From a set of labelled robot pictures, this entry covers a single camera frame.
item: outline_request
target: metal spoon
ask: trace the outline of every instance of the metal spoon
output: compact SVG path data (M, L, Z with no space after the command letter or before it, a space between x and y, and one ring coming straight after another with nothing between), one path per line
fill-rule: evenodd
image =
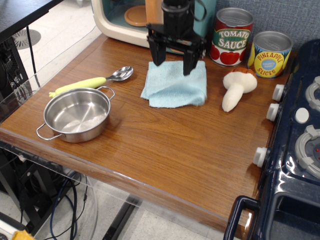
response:
M106 81L108 81L109 84L111 84L114 81L116 82L123 81L128 79L133 72L134 72L134 69L132 66L124 66L119 70L115 71L111 76L108 76L108 77L100 76L100 77L90 78L87 80L82 80L66 86L59 87L57 90L55 90L55 92L49 92L49 97L54 98L55 96L71 89L78 89L78 88L95 89L103 85Z
M111 76L106 77L107 81L123 81L128 79L132 73L134 72L134 68L132 66L124 66L117 71L115 71Z

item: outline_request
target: stove knob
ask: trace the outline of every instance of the stove knob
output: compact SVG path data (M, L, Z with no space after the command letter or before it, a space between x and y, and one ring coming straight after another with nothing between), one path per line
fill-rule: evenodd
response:
M264 164L266 155L267 155L267 148L266 147L257 147L254 158L253 158L253 163L257 165L259 168L262 168L262 165Z
M268 113L266 114L266 119L269 119L270 121L274 122L276 119L278 110L279 110L279 104L271 103L269 106Z
M273 91L272 99L280 102L282 94L284 93L285 85L277 84Z
M300 107L294 115L294 119L299 123L299 124L305 124L308 119L309 119L309 112L306 108Z

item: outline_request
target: blue towel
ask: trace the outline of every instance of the blue towel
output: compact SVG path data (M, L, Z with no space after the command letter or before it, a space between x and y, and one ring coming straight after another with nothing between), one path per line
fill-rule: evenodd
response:
M183 61L165 61L160 66L149 62L141 98L155 108L200 106L207 99L207 71L204 61L198 61L190 75L183 74Z

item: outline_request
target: gray wall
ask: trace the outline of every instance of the gray wall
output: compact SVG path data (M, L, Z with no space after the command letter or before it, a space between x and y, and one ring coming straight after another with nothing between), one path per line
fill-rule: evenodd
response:
M298 51L305 42L320 39L320 0L216 0L216 11L227 7L254 15L250 42L259 32L278 31L289 34Z

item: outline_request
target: stainless steel pot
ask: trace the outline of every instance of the stainless steel pot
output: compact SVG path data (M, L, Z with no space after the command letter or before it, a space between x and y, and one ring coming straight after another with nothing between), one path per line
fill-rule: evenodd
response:
M110 89L108 98L101 88ZM75 88L54 97L43 112L44 124L37 128L36 134L43 140L55 138L69 143L81 143L94 139L106 128L111 110L110 100L115 92L107 86L94 88ZM47 125L55 136L45 138L39 130Z

